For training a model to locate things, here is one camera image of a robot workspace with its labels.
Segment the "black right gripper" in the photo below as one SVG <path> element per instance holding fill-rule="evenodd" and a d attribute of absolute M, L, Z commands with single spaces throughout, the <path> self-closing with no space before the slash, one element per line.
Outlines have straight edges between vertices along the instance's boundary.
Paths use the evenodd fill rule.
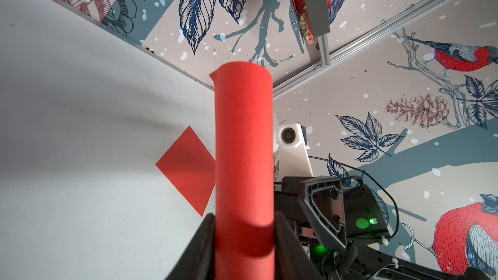
<path fill-rule="evenodd" d="M 301 243 L 345 252 L 348 241 L 340 178 L 285 177 L 274 182 L 274 205 Z"/>

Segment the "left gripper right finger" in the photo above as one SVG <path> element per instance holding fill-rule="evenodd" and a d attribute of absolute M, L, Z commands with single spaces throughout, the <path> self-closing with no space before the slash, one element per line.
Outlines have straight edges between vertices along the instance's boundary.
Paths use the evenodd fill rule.
<path fill-rule="evenodd" d="M 284 214 L 276 211 L 274 219 L 275 279 L 323 279 L 308 258 Z"/>

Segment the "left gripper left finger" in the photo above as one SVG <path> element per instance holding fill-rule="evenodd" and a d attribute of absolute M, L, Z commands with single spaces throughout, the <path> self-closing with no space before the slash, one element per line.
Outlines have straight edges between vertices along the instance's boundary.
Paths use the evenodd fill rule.
<path fill-rule="evenodd" d="M 208 214 L 166 280 L 215 279 L 215 215 Z"/>

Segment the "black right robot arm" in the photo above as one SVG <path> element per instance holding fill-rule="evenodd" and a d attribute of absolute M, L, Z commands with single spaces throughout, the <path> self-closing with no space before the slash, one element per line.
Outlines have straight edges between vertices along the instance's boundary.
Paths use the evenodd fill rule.
<path fill-rule="evenodd" d="M 373 249 L 396 235 L 382 200 L 359 180 L 285 177 L 274 184 L 277 279 L 496 279 L 497 197 L 445 213 L 426 247 L 438 270 Z"/>

